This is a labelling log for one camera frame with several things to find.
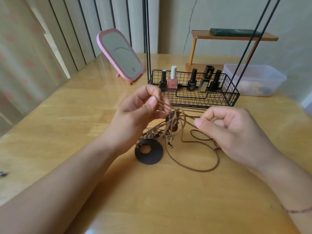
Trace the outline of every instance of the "mirror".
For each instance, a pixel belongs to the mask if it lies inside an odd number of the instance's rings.
[[[140,59],[119,30],[101,31],[96,39],[102,52],[123,78],[134,81],[142,74]]]

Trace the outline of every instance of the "forearm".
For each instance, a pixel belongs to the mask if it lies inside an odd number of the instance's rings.
[[[0,233],[63,233],[115,159],[100,140],[0,207]]]
[[[294,161],[281,155],[259,171],[287,210],[302,211],[312,206],[312,176]],[[310,233],[311,211],[289,215],[301,233]]]

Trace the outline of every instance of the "wooden stand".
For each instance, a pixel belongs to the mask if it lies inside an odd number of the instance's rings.
[[[193,45],[192,45],[190,60],[189,60],[189,63],[185,65],[185,70],[188,72],[191,72],[193,68],[197,68],[198,72],[203,72],[203,70],[201,70],[201,69],[205,69],[205,67],[206,67],[205,64],[192,64],[197,39],[244,40],[244,41],[247,41],[250,39],[250,37],[213,36],[212,34],[210,34],[209,30],[192,30],[192,36],[193,36]],[[270,33],[264,33],[262,38],[261,38],[261,41],[277,41],[277,40],[278,40],[278,37],[275,35],[272,35]]]

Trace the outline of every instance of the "left hand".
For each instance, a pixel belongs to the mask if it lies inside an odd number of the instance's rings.
[[[127,152],[154,119],[166,118],[171,110],[158,105],[157,99],[170,104],[160,88],[145,85],[127,97],[116,111],[109,127],[100,135],[106,149],[117,156]]]

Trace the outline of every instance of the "curtain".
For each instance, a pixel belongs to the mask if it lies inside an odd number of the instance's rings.
[[[25,0],[0,0],[0,137],[67,81]]]

